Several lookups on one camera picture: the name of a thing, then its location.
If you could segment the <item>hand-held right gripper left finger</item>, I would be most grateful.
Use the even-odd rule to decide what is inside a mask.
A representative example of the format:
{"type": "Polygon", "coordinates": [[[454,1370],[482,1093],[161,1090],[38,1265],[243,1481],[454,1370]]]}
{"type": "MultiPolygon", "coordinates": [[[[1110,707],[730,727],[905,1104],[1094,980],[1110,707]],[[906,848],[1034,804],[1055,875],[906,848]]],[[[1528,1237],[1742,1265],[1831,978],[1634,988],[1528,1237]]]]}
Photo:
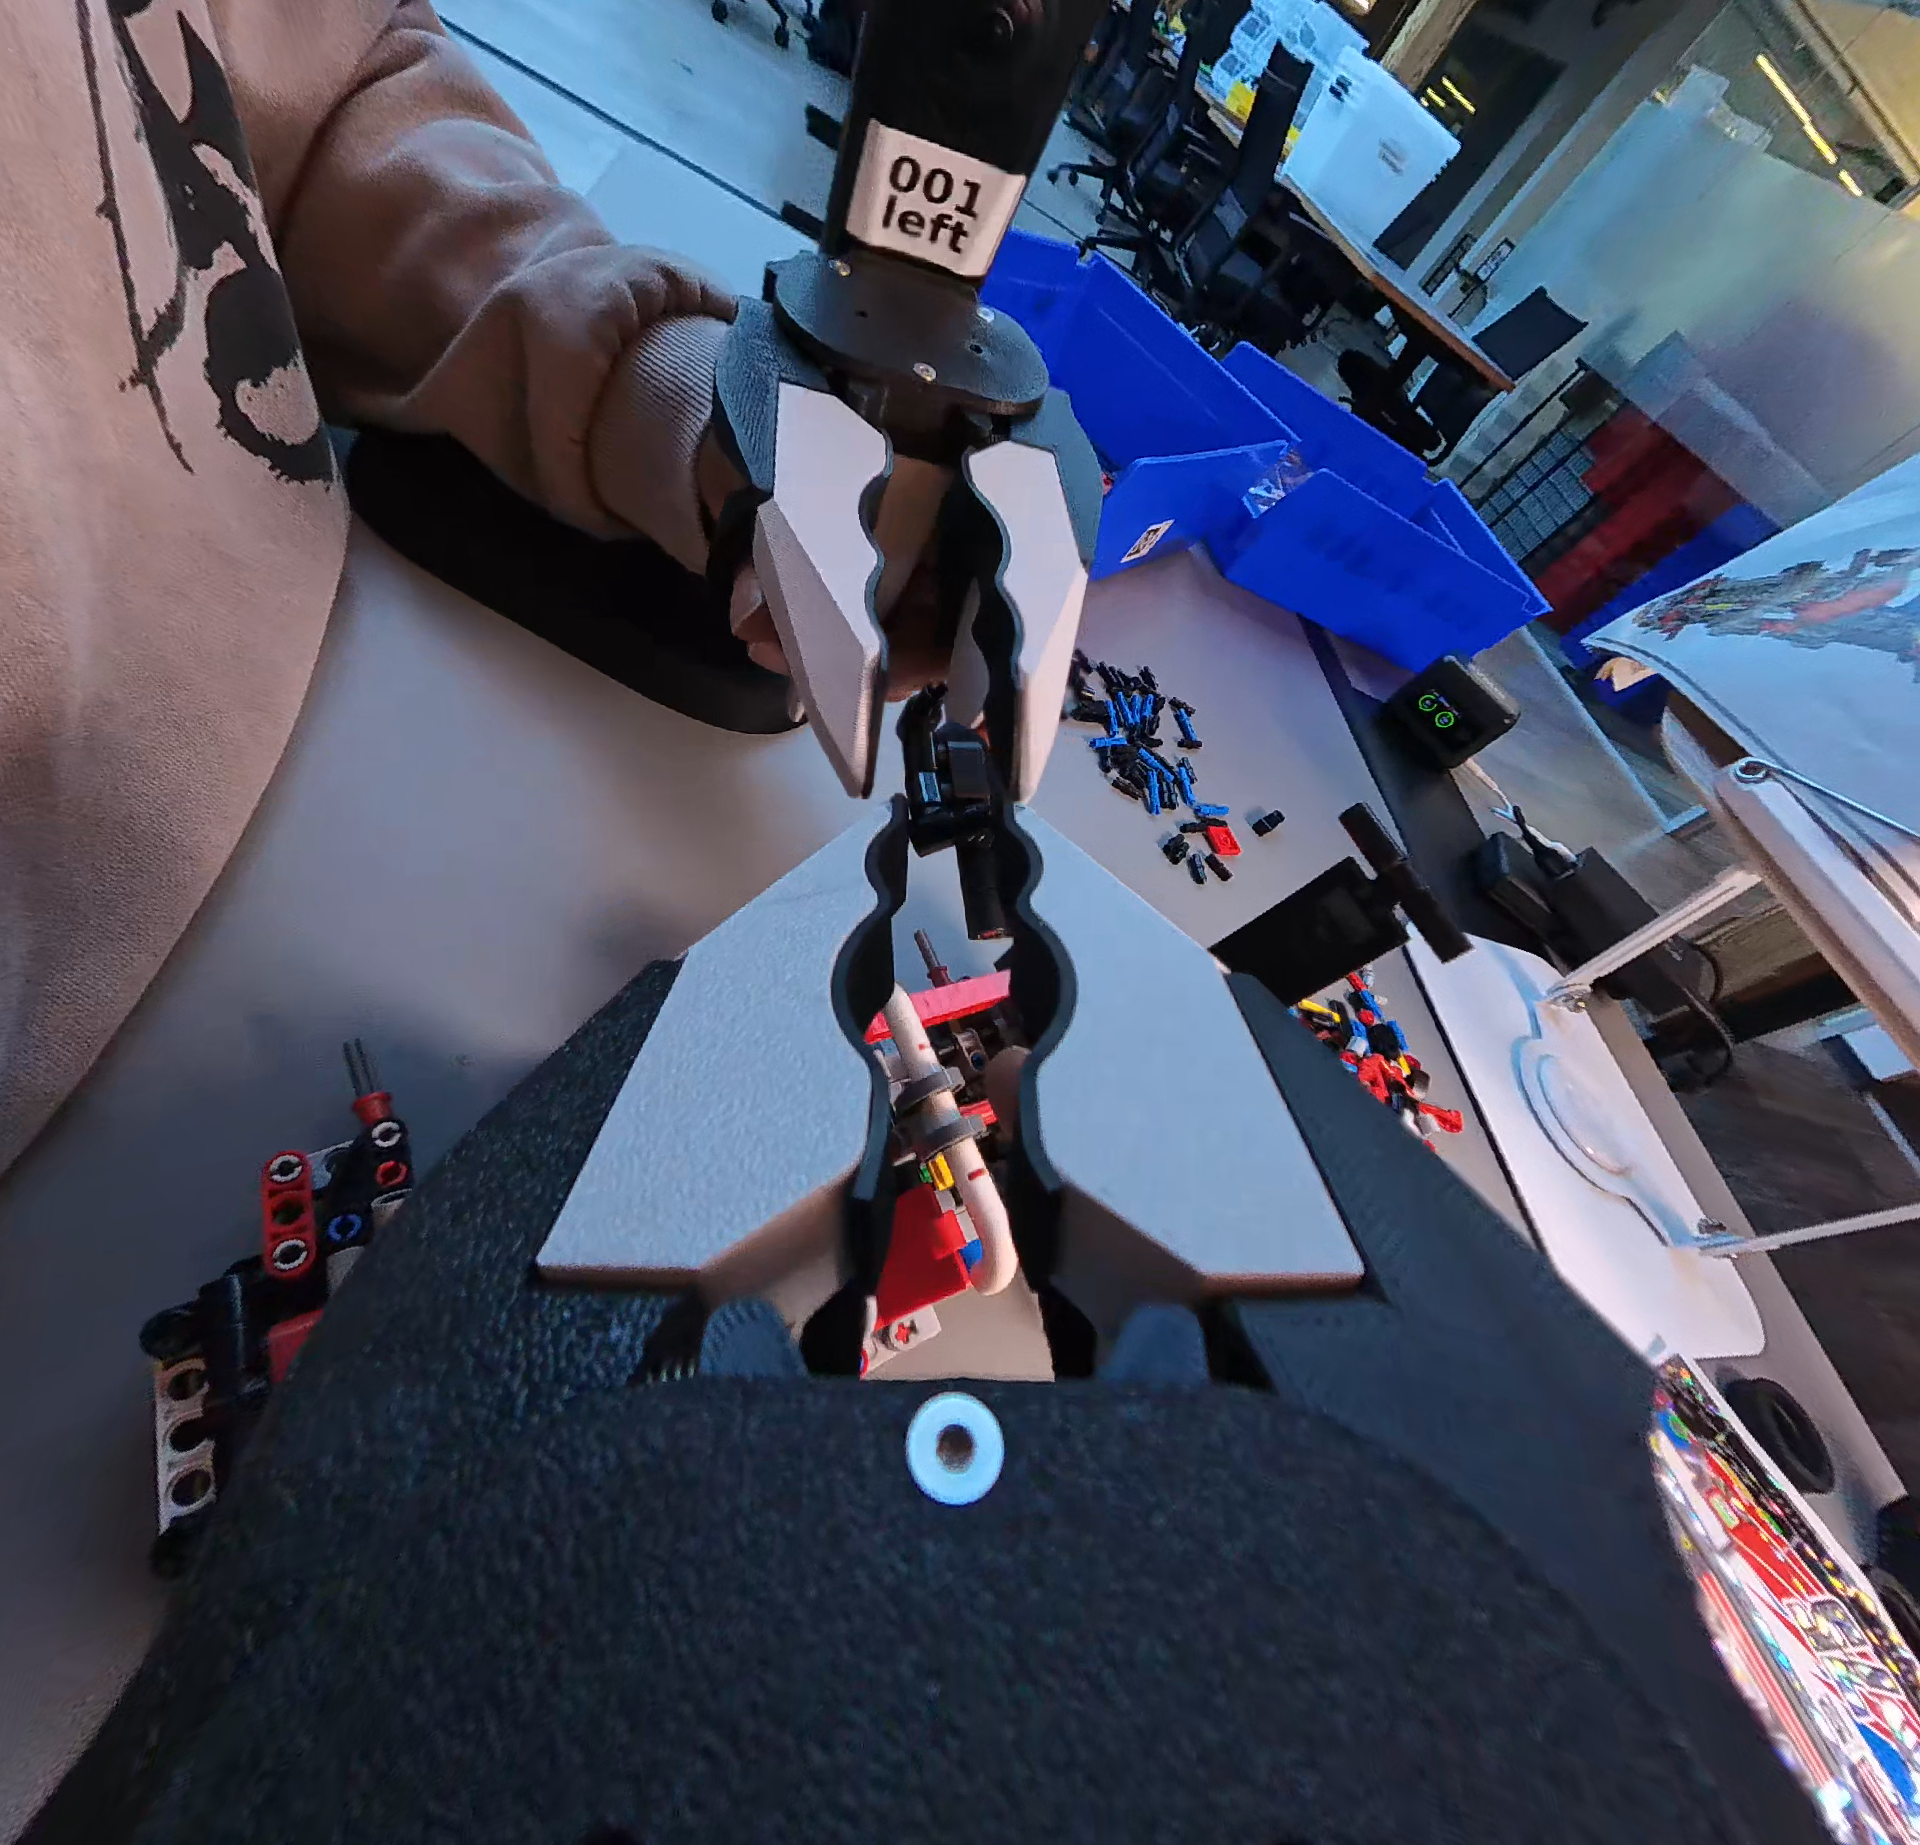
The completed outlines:
{"type": "Polygon", "coordinates": [[[902,833],[902,800],[872,800],[686,947],[545,1235],[543,1283],[765,1300],[790,1334],[843,1286],[876,1062],[835,968],[884,908],[870,857],[902,833]]]}

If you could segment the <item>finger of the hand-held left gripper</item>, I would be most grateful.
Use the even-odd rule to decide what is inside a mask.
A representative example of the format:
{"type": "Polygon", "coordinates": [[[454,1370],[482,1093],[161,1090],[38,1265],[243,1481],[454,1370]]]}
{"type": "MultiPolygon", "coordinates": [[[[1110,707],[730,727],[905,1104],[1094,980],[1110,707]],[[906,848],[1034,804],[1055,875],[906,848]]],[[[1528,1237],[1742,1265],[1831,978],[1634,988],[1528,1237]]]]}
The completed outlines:
{"type": "Polygon", "coordinates": [[[874,786],[887,659],[874,610],[884,553],[863,507],[891,465],[887,436],[846,402],[780,382],[753,566],[787,678],[853,798],[874,786]]]}
{"type": "Polygon", "coordinates": [[[949,512],[947,562],[966,592],[947,710],[987,727],[1009,798],[1026,804],[1060,728],[1089,587],[1055,452],[1015,439],[977,448],[949,512]]]}

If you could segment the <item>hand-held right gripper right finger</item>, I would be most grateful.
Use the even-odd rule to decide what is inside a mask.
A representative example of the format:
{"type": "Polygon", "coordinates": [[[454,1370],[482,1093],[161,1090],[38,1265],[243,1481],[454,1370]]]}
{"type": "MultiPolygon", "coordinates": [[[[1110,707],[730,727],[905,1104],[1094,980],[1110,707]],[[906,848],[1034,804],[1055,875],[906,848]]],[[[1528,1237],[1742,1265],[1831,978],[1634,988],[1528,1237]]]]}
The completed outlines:
{"type": "Polygon", "coordinates": [[[1009,1212],[1046,1368],[1177,1311],[1266,1346],[1364,1306],[1364,1255],[1280,1078],[1287,1014],[1027,806],[1003,811],[1024,1056],[1003,1056],[1009,1212]]]}

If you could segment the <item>small black lego assembly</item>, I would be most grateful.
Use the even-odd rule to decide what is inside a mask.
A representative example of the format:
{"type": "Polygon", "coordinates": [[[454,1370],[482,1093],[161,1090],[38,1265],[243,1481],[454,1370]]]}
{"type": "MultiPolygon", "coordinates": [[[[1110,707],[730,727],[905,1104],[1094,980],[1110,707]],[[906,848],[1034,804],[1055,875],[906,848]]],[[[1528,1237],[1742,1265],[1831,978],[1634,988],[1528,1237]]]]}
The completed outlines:
{"type": "Polygon", "coordinates": [[[996,849],[998,775],[988,743],[978,728],[949,716],[947,685],[935,682],[902,705],[899,747],[913,853],[954,849],[970,938],[1008,938],[996,849]]]}

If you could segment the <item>lego car chassis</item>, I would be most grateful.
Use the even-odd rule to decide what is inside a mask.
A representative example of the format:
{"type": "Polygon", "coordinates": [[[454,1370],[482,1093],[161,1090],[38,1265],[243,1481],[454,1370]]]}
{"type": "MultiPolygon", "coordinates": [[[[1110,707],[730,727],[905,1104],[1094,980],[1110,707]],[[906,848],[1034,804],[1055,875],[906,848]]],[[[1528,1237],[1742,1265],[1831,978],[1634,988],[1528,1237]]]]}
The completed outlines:
{"type": "MultiPolygon", "coordinates": [[[[866,1042],[891,1078],[891,1159],[899,1191],[874,1320],[863,1339],[865,1377],[902,1377],[902,1360],[959,1327],[955,1308],[977,1294],[974,1271],[987,1245],[963,1189],[963,1154],[971,1148],[978,1161],[1003,1154],[988,1062],[1031,1042],[1009,971],[955,978],[925,931],[913,938],[929,986],[906,999],[967,1135],[935,1147],[929,1128],[906,1123],[912,1078],[891,1021],[878,1014],[866,1042]]],[[[316,1151],[282,1148],[262,1163],[255,1248],[192,1298],[157,1311],[138,1334],[152,1368],[157,1536],[149,1562],[161,1579],[188,1570],[271,1391],[418,1187],[408,1128],[364,1044],[345,1042],[344,1061],[356,1132],[316,1151]]]]}

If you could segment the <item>person's left forearm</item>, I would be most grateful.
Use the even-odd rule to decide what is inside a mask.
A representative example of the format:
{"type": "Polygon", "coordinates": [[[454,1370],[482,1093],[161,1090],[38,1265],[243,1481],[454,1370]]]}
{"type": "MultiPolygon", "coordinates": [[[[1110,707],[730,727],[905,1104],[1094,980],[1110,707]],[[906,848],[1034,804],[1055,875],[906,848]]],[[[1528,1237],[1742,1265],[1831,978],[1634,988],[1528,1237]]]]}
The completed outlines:
{"type": "Polygon", "coordinates": [[[737,296],[619,242],[468,62],[428,0],[285,0],[302,149],[276,249],[336,421],[455,439],[578,531],[700,573],[704,455],[737,296]]]}

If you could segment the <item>pile of colourful lego pieces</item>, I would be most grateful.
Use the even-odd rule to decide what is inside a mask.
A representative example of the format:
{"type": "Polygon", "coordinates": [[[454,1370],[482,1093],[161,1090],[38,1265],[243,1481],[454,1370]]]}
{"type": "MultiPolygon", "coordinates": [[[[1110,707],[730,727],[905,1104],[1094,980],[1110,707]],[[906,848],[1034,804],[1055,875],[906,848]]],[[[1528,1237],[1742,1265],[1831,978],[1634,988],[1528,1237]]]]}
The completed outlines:
{"type": "Polygon", "coordinates": [[[1382,1009],[1372,966],[1350,971],[1322,994],[1304,996],[1293,1014],[1416,1139],[1462,1135],[1462,1112],[1430,1102],[1427,1067],[1409,1048],[1405,1027],[1382,1009]]]}

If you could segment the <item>black rubber lego tyre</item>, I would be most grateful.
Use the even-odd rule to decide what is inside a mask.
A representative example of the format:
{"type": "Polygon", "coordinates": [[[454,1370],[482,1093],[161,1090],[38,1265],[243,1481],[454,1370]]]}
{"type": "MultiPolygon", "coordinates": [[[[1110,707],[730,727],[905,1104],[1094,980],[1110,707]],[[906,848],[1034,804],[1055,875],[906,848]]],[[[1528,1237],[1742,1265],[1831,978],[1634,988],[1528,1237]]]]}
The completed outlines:
{"type": "Polygon", "coordinates": [[[1799,1494],[1825,1497],[1836,1490],[1830,1440],[1785,1385],[1773,1377],[1731,1377],[1720,1393],[1799,1494]]]}

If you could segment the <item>lego instruction booklet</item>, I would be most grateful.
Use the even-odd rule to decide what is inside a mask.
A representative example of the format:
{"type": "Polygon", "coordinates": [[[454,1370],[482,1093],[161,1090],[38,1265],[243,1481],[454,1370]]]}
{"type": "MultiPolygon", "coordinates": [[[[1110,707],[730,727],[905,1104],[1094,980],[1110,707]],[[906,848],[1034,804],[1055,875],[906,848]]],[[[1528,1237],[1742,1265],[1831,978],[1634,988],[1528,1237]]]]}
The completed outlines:
{"type": "Polygon", "coordinates": [[[1745,752],[1916,829],[1917,457],[1593,630],[1745,752]]]}

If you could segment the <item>person's left hand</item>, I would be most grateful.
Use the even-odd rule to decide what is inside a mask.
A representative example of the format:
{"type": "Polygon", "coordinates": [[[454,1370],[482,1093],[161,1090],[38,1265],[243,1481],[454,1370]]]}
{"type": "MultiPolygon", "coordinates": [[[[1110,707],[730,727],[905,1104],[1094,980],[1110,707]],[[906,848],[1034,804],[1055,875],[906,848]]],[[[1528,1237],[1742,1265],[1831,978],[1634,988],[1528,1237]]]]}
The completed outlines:
{"type": "Polygon", "coordinates": [[[745,562],[734,577],[730,625],[731,636],[762,669],[793,680],[774,608],[753,562],[745,562]]]}

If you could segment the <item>pile of black blue pins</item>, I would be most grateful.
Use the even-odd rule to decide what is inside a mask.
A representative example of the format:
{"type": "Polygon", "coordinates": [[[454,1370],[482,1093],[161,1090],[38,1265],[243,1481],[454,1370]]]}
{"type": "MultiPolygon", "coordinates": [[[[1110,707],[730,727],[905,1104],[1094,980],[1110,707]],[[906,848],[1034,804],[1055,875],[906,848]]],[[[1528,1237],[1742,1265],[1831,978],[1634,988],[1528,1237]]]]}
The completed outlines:
{"type": "Polygon", "coordinates": [[[1087,728],[1108,789],[1147,814],[1155,848],[1193,886],[1231,882],[1246,841],[1268,838],[1287,822],[1280,807],[1233,814],[1204,798],[1191,762],[1204,750],[1193,707],[1165,691],[1147,664],[1126,667],[1073,648],[1064,721],[1087,728]]]}

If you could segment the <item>blue bin with square label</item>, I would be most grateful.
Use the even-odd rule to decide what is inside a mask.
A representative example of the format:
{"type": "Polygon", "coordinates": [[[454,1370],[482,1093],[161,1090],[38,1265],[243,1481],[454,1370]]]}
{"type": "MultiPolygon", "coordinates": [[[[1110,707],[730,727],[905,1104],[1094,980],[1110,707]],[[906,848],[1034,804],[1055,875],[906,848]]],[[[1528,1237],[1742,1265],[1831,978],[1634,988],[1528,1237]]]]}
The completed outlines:
{"type": "Polygon", "coordinates": [[[1231,559],[1295,434],[1112,262],[1016,229],[984,296],[1037,341],[1108,481],[1091,577],[1204,543],[1231,559]]]}

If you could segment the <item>black wrist rest pad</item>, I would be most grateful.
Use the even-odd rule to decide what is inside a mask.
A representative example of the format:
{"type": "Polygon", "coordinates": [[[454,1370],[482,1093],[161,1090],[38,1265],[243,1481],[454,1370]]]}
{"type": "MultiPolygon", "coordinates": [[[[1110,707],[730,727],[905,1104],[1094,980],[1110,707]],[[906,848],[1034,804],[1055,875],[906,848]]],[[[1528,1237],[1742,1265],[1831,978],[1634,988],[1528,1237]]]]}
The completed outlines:
{"type": "Polygon", "coordinates": [[[793,687],[651,539],[589,536],[447,436],[359,431],[344,477],[354,512],[398,553],[627,688],[738,736],[799,727],[793,687]]]}

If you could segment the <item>black office chair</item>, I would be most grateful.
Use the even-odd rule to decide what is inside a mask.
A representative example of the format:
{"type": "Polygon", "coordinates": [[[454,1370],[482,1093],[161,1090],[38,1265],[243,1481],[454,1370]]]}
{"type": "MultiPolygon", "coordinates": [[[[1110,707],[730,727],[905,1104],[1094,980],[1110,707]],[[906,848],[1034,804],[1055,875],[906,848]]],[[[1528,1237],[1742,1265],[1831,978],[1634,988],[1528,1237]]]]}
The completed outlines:
{"type": "Polygon", "coordinates": [[[1175,91],[1149,141],[1116,171],[1116,220],[1106,216],[1076,242],[1081,262],[1126,253],[1135,285],[1213,354],[1284,311],[1249,242],[1309,79],[1311,66],[1277,48],[1226,158],[1210,149],[1210,119],[1186,125],[1193,94],[1175,91]]]}
{"type": "Polygon", "coordinates": [[[1569,313],[1540,285],[1479,330],[1474,345],[1507,379],[1521,382],[1524,376],[1567,348],[1587,325],[1585,318],[1569,313]]]}

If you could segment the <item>long blue storage bin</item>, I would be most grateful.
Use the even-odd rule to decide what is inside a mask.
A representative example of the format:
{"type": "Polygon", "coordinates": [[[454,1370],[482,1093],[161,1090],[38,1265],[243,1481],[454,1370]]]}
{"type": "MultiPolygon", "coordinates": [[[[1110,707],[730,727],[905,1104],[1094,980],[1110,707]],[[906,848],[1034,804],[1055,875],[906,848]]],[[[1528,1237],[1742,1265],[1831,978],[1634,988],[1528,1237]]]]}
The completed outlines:
{"type": "Polygon", "coordinates": [[[1293,434],[1307,478],[1210,541],[1221,575],[1419,673],[1549,610],[1477,508],[1387,434],[1239,343],[1225,368],[1293,434]]]}

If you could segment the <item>stack of white storage boxes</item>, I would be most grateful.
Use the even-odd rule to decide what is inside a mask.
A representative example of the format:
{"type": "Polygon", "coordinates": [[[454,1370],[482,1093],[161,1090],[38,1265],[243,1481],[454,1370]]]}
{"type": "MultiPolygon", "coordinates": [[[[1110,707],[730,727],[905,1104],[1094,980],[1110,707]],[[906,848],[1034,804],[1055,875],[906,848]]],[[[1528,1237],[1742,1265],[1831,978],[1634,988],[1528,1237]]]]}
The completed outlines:
{"type": "Polygon", "coordinates": [[[1375,242],[1454,160],[1457,137],[1322,0],[1252,0],[1210,81],[1225,100],[1252,91],[1275,56],[1309,66],[1277,179],[1345,236],[1375,242]]]}

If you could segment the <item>black power bank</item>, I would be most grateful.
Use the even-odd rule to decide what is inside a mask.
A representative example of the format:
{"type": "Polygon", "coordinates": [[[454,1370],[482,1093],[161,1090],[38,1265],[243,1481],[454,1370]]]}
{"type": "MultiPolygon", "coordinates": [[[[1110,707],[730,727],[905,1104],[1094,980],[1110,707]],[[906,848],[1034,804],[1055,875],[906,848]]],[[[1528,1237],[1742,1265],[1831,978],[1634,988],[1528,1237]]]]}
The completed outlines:
{"type": "Polygon", "coordinates": [[[1521,705],[1474,664],[1446,654],[1405,680],[1381,716],[1416,763],[1454,773],[1504,738],[1521,705]]]}

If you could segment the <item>black power adapter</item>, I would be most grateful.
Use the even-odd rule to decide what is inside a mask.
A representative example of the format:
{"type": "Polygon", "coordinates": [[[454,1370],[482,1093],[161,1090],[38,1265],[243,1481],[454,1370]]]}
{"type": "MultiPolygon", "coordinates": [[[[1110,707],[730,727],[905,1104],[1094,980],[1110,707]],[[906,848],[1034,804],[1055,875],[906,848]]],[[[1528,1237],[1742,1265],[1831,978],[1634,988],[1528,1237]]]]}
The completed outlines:
{"type": "MultiPolygon", "coordinates": [[[[1540,835],[1492,832],[1474,849],[1469,875],[1477,894],[1518,919],[1561,966],[1582,966],[1656,919],[1655,905],[1593,848],[1565,857],[1540,835]]],[[[1690,936],[1656,943],[1606,975],[1601,993],[1641,1021],[1670,1088],[1706,1090],[1733,1067],[1720,966],[1690,936]]]]}

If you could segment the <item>long wooden desk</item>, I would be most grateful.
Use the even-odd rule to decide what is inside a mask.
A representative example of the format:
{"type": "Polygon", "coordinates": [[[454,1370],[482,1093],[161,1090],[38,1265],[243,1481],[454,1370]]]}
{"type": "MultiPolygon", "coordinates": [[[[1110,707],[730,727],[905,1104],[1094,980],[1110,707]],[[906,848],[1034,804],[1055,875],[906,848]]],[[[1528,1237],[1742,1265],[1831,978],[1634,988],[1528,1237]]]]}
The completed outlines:
{"type": "Polygon", "coordinates": [[[1499,367],[1499,362],[1483,354],[1456,322],[1433,309],[1419,285],[1412,285],[1405,274],[1382,260],[1372,244],[1350,237],[1328,211],[1322,211],[1304,188],[1287,174],[1275,178],[1277,188],[1297,206],[1317,234],[1343,256],[1347,267],[1378,295],[1378,304],[1393,311],[1407,338],[1405,354],[1389,367],[1396,382],[1405,382],[1409,372],[1422,359],[1434,359],[1451,368],[1472,372],[1481,382],[1496,392],[1514,392],[1518,379],[1499,367]]]}

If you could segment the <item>holographic sticker sheet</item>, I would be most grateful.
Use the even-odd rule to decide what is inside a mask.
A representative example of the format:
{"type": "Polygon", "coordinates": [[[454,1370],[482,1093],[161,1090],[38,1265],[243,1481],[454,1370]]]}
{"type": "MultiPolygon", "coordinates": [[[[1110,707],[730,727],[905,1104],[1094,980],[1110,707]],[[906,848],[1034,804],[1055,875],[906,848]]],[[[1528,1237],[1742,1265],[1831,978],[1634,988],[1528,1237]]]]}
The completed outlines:
{"type": "Polygon", "coordinates": [[[1862,1567],[1684,1354],[1646,1434],[1669,1530],[1735,1688],[1836,1841],[1917,1841],[1916,1599],[1862,1567]]]}

